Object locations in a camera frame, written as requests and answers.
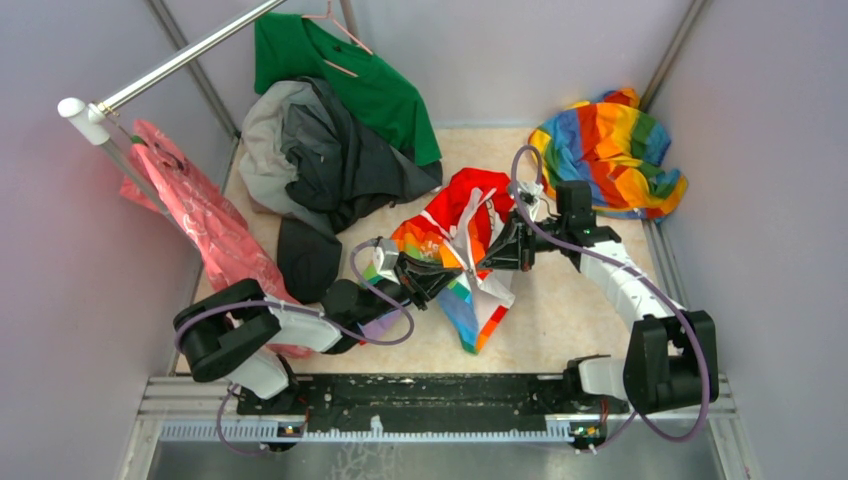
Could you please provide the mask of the red white cartoon jacket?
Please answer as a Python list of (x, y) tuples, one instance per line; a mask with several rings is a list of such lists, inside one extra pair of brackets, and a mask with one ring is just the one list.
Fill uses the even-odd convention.
[(398, 250), (410, 257), (461, 270), (435, 300), (471, 354), (481, 352), (515, 300), (510, 271), (476, 265), (514, 208), (509, 184), (503, 172), (464, 168), (391, 234)]

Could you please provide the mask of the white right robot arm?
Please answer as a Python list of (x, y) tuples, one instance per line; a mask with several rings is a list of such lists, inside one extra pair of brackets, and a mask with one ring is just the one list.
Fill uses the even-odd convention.
[(606, 396), (648, 415), (715, 402), (719, 380), (712, 318), (669, 299), (632, 262), (621, 237), (598, 225), (587, 183), (569, 181), (558, 190), (565, 197), (557, 214), (531, 222), (529, 208), (537, 196), (522, 185), (509, 187), (517, 205), (478, 265), (528, 271), (537, 254), (558, 251), (597, 286), (629, 329), (624, 358), (569, 361), (563, 385), (567, 406), (588, 412)]

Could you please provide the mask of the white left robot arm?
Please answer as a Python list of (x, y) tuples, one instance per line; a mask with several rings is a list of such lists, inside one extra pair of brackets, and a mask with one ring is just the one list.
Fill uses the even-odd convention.
[(283, 301), (256, 280), (241, 280), (174, 318), (177, 350), (196, 382), (226, 379), (260, 397), (273, 412), (288, 413), (298, 404), (300, 388), (271, 346), (335, 355), (357, 343), (403, 343), (415, 330), (409, 309), (426, 309), (463, 272), (407, 254), (376, 254), (372, 265), (373, 281), (335, 282), (320, 308)]

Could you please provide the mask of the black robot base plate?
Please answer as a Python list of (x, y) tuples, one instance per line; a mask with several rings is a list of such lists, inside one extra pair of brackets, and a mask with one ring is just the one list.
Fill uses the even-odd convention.
[(549, 416), (629, 411), (577, 393), (561, 374), (310, 374), (271, 399), (247, 389), (237, 399), (241, 415), (303, 416), (311, 433), (363, 432), (372, 418), (389, 433), (534, 432)]

